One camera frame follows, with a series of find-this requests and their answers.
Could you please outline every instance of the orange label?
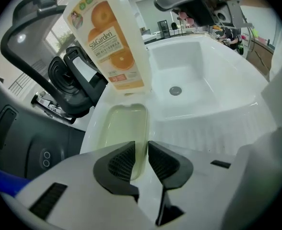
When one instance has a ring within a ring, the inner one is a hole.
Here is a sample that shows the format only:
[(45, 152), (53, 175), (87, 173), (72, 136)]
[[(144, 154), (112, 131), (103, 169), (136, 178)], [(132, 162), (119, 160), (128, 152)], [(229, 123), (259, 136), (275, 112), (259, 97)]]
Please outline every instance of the orange label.
[(119, 90), (143, 87), (140, 72), (121, 27), (107, 0), (81, 0), (69, 23), (81, 36), (82, 46)]

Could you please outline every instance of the black chair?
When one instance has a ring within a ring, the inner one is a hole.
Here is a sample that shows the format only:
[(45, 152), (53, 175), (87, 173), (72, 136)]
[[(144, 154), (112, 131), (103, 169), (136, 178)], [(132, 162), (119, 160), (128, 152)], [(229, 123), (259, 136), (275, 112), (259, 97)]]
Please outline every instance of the black chair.
[[(64, 20), (61, 21), (65, 8), (57, 5), (57, 0), (23, 0), (13, 12), (12, 26), (1, 40), (0, 51), (54, 98), (65, 112), (62, 116), (74, 119), (86, 115), (97, 104), (107, 80), (95, 67), (98, 74), (86, 81), (69, 57), (64, 56), (69, 66), (59, 57), (76, 44)], [(62, 38), (55, 37), (54, 27), (59, 34), (63, 33)], [(80, 49), (75, 48), (74, 53), (90, 66)]]
[(171, 27), (172, 27), (172, 30), (174, 31), (174, 35), (175, 35), (175, 30), (178, 30), (178, 34), (179, 34), (179, 28), (177, 27), (177, 24), (175, 22), (171, 23)]

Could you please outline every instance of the sink drain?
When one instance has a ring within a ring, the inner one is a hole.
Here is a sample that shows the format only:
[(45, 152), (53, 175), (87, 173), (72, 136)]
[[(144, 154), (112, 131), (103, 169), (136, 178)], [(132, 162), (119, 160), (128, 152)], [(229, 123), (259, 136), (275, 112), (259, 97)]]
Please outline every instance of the sink drain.
[(179, 95), (181, 94), (181, 88), (179, 88), (178, 86), (174, 86), (170, 89), (170, 94), (171, 95)]

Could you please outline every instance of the blue object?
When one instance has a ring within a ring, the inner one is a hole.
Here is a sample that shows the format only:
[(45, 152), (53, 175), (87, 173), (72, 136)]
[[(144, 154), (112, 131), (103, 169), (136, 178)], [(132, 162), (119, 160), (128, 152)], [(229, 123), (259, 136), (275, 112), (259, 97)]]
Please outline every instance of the blue object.
[(30, 180), (0, 170), (0, 192), (14, 197)]

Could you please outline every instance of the soap bottle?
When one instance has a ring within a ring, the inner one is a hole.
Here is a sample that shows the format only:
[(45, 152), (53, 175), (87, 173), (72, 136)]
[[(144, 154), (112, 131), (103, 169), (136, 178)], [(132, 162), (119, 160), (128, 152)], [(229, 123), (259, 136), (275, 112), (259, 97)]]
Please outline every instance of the soap bottle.
[(118, 93), (150, 91), (149, 54), (128, 0), (70, 0), (63, 17)]

